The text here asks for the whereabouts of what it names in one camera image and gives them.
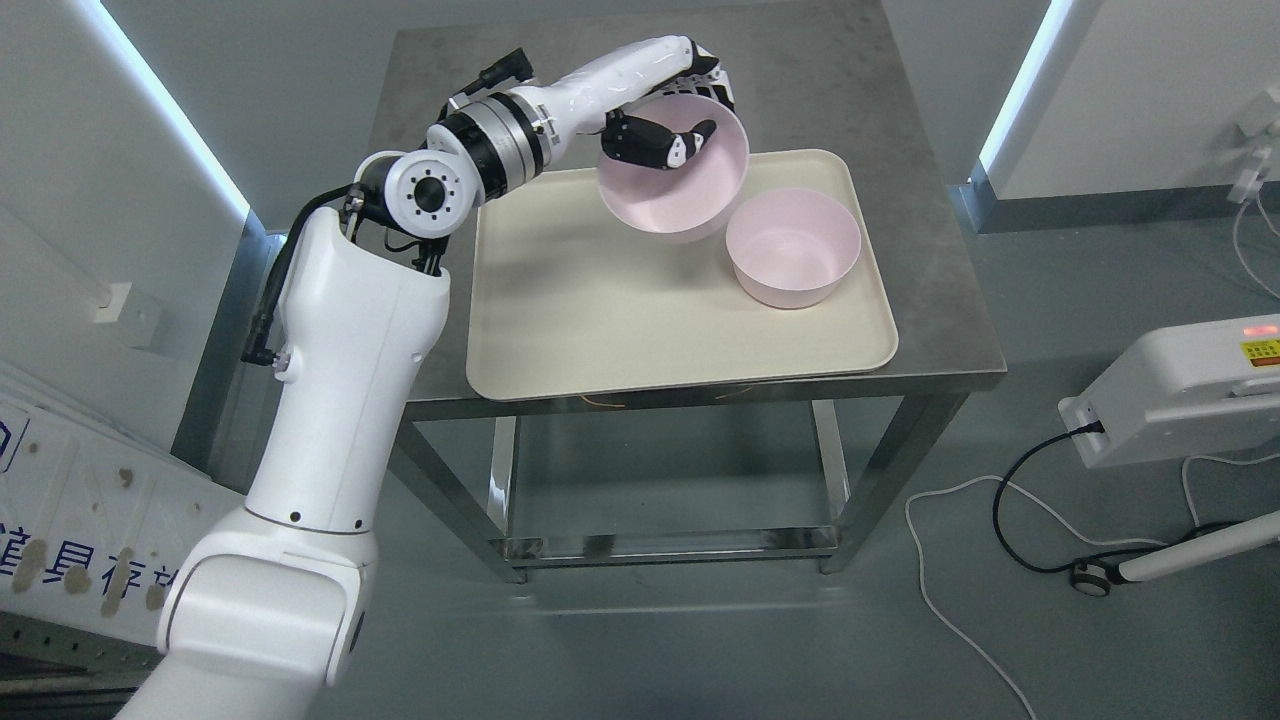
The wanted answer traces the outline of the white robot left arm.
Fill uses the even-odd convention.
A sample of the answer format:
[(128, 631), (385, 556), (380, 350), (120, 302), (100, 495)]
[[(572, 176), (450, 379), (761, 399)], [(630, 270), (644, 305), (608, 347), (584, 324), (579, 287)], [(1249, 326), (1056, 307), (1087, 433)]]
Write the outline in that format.
[(692, 38), (628, 44), (558, 81), (521, 50), (452, 94), (422, 143), (366, 158), (296, 217), (242, 357), (283, 391), (244, 502), (189, 552), (157, 626), (163, 660), (122, 719), (302, 719), (342, 676), (376, 571), (372, 533), (415, 377), (445, 324), (449, 237), (538, 178), (573, 138), (675, 169), (716, 131), (627, 127), (635, 102), (731, 101), (721, 60)]

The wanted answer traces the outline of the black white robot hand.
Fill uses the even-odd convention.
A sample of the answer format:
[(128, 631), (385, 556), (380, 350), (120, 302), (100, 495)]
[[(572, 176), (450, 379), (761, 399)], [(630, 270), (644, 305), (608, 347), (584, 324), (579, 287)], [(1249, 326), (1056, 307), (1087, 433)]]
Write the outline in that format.
[[(690, 95), (713, 100), (736, 113), (730, 77), (719, 58), (692, 38), (686, 40), (690, 50), (689, 68), (657, 85), (640, 101)], [(707, 118), (696, 122), (691, 129), (676, 132), (655, 120), (631, 115), (617, 108), (605, 114), (605, 124), (600, 131), (602, 151), (605, 158), (625, 164), (673, 170), (696, 155), (716, 129), (717, 122)]]

